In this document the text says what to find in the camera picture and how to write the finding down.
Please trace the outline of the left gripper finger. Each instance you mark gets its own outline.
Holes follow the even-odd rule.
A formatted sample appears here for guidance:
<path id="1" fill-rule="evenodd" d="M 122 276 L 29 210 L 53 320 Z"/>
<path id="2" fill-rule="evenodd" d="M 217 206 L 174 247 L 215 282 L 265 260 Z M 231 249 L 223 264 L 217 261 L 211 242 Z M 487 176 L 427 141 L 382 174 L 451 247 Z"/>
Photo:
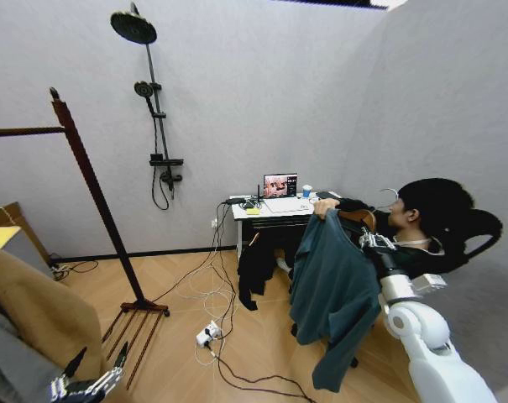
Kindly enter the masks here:
<path id="1" fill-rule="evenodd" d="M 89 387 L 89 395 L 108 395 L 123 377 L 123 367 L 128 355 L 128 342 L 121 348 L 113 367 Z"/>
<path id="2" fill-rule="evenodd" d="M 84 347 L 65 367 L 63 373 L 53 379 L 50 383 L 50 393 L 52 398 L 66 398 L 67 391 L 66 386 L 72 382 L 73 376 L 77 371 L 81 361 L 86 353 L 86 347 Z"/>

